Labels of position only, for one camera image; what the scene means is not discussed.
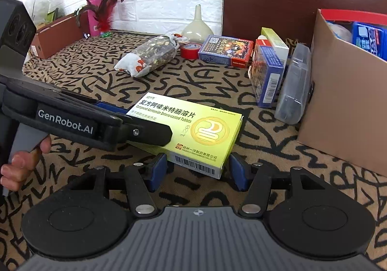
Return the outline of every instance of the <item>tape roll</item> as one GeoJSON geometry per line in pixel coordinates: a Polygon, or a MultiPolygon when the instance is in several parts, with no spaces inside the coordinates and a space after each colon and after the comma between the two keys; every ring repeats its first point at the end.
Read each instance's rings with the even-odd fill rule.
{"type": "Polygon", "coordinates": [[[181,57],[189,60],[196,60],[199,58],[198,52],[202,45],[200,44],[185,44],[180,49],[181,57]]]}

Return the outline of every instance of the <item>transparent plastic container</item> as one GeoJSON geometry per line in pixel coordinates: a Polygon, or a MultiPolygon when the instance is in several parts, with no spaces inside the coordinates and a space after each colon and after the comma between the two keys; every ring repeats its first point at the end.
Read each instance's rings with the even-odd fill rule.
{"type": "Polygon", "coordinates": [[[310,50],[297,44],[279,95],[274,117],[283,123],[296,124],[304,114],[310,89],[310,50]]]}

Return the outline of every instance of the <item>orange company logo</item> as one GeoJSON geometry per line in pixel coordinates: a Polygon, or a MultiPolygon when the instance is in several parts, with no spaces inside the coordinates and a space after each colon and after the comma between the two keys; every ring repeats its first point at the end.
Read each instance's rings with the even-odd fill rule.
{"type": "Polygon", "coordinates": [[[229,133],[227,124],[216,117],[199,119],[191,127],[192,138],[204,145],[220,144],[227,139],[229,133]]]}

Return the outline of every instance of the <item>finger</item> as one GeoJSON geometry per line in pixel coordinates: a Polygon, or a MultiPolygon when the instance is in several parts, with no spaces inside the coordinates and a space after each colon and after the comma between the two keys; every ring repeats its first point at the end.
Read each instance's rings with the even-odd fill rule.
{"type": "Polygon", "coordinates": [[[48,136],[40,143],[40,149],[43,153],[49,153],[51,151],[51,136],[48,136]]]}
{"type": "Polygon", "coordinates": [[[26,168],[28,170],[34,170],[39,162],[41,155],[40,148],[36,148],[31,153],[20,151],[16,152],[12,158],[11,164],[18,168],[26,168]]]}
{"type": "Polygon", "coordinates": [[[22,182],[27,179],[31,171],[26,168],[19,168],[9,164],[3,165],[0,170],[1,174],[8,179],[16,182],[22,182]]]}
{"type": "Polygon", "coordinates": [[[0,184],[11,191],[19,191],[24,183],[16,182],[3,176],[0,178],[0,184]]]}

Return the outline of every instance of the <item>pink thermos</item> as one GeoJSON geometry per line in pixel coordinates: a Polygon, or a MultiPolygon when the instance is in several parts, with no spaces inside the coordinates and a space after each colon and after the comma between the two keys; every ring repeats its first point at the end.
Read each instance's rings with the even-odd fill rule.
{"type": "MultiPolygon", "coordinates": [[[[91,4],[96,6],[100,5],[102,0],[89,0],[91,4]]],[[[101,32],[98,30],[97,25],[98,22],[95,19],[95,14],[93,11],[88,10],[88,18],[89,18],[89,27],[90,27],[90,36],[99,36],[101,32]]]]}

